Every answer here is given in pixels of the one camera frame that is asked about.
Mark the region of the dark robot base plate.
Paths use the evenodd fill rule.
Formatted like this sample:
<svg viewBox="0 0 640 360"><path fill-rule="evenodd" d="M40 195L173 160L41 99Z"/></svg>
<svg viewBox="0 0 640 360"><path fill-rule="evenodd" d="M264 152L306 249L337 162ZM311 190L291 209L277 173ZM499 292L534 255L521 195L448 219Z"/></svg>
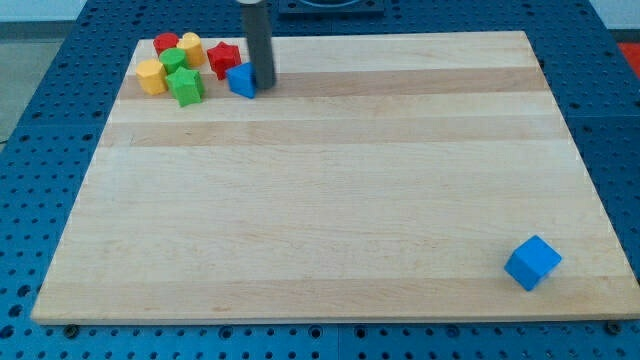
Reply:
<svg viewBox="0 0 640 360"><path fill-rule="evenodd" d="M383 14L385 0L278 0L280 15Z"/></svg>

